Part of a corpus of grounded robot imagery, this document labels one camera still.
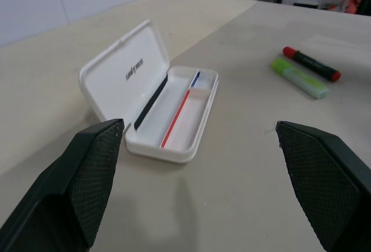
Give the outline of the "black marker with red caps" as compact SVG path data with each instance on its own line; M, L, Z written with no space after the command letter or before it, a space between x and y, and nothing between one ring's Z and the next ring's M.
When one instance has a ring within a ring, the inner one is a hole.
M300 65L302 65L303 67L306 67L312 72L315 72L316 74L327 79L328 81L337 82L341 78L340 71L334 68L331 68L325 65L324 63L321 63L303 54L302 52L298 50L295 50L293 48L286 46L282 49L282 53L284 56L292 59L296 63L299 63Z

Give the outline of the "orange background object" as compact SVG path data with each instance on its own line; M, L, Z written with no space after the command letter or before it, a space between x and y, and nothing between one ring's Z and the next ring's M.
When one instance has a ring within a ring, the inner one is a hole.
M358 0L342 0L339 5L339 12L356 14L358 10Z

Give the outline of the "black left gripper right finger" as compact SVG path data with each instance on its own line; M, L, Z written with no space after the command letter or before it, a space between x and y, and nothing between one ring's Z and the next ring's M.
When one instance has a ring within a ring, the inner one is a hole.
M338 136L276 124L297 200L326 252L371 252L371 169Z

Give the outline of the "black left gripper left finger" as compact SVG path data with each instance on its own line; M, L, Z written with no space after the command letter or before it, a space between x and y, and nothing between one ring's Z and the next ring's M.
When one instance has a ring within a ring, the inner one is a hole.
M123 119L78 132L0 228L0 252L89 252L110 197Z

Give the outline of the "green highlighter pen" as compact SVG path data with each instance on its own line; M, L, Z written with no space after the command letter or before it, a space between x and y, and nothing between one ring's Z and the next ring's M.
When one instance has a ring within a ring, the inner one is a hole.
M329 89L323 83L280 57L272 61L271 68L278 75L284 77L290 83L315 99L324 98L329 93Z

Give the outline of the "white hinged pencil case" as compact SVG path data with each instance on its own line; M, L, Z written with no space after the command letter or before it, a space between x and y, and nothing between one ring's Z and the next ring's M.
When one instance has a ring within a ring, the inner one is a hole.
M79 73L79 86L101 121L122 119L129 152L172 163L198 150L218 73L171 66L150 20L102 51Z

